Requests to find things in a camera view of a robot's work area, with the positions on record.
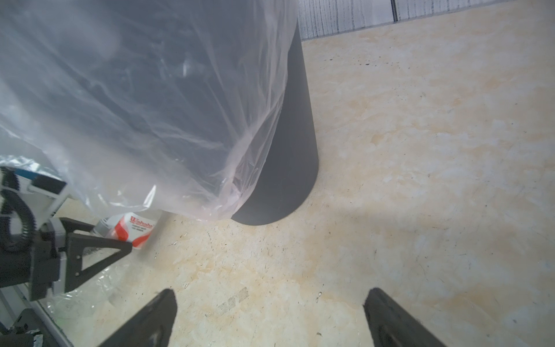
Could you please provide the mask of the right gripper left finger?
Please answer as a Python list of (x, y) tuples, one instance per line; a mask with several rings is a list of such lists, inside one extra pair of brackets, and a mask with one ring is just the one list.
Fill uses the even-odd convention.
[(169, 345), (177, 309), (174, 291), (164, 289), (100, 346), (166, 347)]

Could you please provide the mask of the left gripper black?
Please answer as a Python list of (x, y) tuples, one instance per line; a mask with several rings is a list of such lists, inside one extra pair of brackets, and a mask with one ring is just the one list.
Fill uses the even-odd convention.
[(25, 284), (30, 301), (68, 293), (132, 252), (127, 241), (94, 234), (94, 226), (52, 218), (25, 251), (1, 251), (1, 287)]

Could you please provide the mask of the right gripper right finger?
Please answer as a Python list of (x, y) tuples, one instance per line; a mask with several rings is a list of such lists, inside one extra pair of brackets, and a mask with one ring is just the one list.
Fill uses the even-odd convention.
[(363, 308), (375, 346), (446, 347), (379, 288), (369, 291)]

